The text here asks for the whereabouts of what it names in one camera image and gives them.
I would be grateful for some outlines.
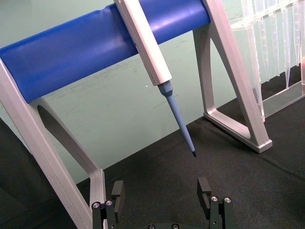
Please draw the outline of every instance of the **black fabric surface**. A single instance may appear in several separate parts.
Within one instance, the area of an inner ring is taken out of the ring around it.
[[[269,85],[280,85],[279,81],[280,77],[277,77],[267,86],[263,85],[263,92],[274,92],[275,87]],[[236,100],[222,106],[220,111],[243,121]],[[197,158],[192,156],[180,131],[176,131],[107,168],[108,197],[114,181],[124,180],[126,197],[119,228],[136,229],[166,222],[208,228],[196,194],[197,177],[207,177],[214,195],[232,198],[238,229],[305,228],[304,111],[305,99],[302,99],[267,118],[265,125],[274,146],[262,154],[200,118],[188,125]],[[88,200],[89,181],[83,181],[79,187]],[[47,216],[36,214],[38,223],[21,228],[76,228],[57,199],[53,205],[57,206],[56,210],[45,211]],[[36,207],[39,212],[41,209],[41,206]],[[33,219],[35,208],[31,213]]]

